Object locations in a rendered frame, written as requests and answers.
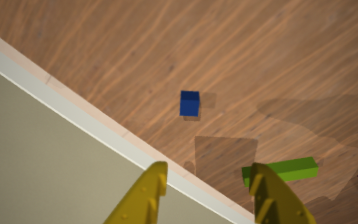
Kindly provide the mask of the blue cube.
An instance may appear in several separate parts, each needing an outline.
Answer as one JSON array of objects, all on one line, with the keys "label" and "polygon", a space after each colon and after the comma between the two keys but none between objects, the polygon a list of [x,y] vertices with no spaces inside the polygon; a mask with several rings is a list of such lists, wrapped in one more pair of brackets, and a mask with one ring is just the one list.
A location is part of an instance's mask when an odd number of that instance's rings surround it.
[{"label": "blue cube", "polygon": [[198,117],[199,103],[199,91],[181,91],[179,116]]}]

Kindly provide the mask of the lime green rectangular rod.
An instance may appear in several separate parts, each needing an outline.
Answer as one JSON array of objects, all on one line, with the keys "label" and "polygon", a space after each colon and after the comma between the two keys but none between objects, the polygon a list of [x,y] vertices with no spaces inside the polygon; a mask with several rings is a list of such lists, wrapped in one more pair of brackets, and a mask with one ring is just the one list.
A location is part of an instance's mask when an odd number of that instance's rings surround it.
[{"label": "lime green rectangular rod", "polygon": [[[287,161],[265,164],[273,169],[284,181],[292,181],[316,177],[318,165],[313,157],[305,157]],[[245,187],[249,187],[250,168],[242,167],[242,177]]]}]

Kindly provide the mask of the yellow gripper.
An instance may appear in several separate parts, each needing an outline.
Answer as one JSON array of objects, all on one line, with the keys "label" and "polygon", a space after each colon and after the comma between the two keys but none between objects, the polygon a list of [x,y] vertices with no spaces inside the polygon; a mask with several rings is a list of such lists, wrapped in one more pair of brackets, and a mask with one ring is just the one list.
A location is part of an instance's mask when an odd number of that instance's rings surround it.
[{"label": "yellow gripper", "polygon": [[[167,174],[166,161],[151,164],[103,224],[157,224]],[[317,224],[290,187],[263,163],[254,162],[251,166],[249,195],[254,196],[255,224]]]}]

